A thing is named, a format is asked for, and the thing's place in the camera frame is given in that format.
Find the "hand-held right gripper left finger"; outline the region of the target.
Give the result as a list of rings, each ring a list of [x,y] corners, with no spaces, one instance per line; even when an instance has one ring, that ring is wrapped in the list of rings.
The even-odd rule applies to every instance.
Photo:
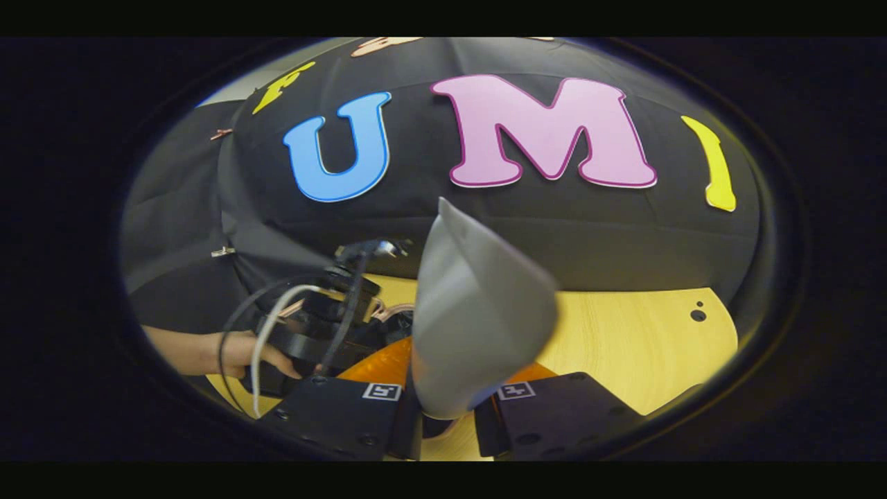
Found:
[[[411,354],[412,339],[400,339],[342,375],[302,379],[258,423],[327,457],[419,461],[423,417]]]

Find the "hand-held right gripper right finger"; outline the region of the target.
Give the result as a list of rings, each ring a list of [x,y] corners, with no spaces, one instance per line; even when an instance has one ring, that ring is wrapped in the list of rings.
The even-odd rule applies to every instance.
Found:
[[[495,461],[599,457],[643,416],[589,373],[558,374],[536,362],[485,392],[475,407],[479,455]]]

